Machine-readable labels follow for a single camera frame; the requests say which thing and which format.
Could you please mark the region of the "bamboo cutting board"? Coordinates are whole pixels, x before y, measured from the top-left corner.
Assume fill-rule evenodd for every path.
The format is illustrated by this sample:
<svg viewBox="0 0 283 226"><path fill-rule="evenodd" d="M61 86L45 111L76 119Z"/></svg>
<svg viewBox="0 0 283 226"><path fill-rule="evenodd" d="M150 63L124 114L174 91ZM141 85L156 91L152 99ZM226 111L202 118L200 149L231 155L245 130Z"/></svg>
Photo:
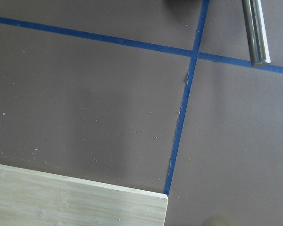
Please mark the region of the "bamboo cutting board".
<svg viewBox="0 0 283 226"><path fill-rule="evenodd" d="M0 226L162 226L168 196L0 164Z"/></svg>

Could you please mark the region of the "metal spoon in bowl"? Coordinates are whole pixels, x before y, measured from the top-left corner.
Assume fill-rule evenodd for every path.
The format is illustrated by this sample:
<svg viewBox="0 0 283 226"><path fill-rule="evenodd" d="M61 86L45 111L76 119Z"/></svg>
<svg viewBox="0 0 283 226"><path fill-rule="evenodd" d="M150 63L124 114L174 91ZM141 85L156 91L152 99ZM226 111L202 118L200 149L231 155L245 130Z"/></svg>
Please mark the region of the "metal spoon in bowl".
<svg viewBox="0 0 283 226"><path fill-rule="evenodd" d="M260 0L242 0L241 2L251 66L266 66L271 63L271 59L266 36L262 3Z"/></svg>

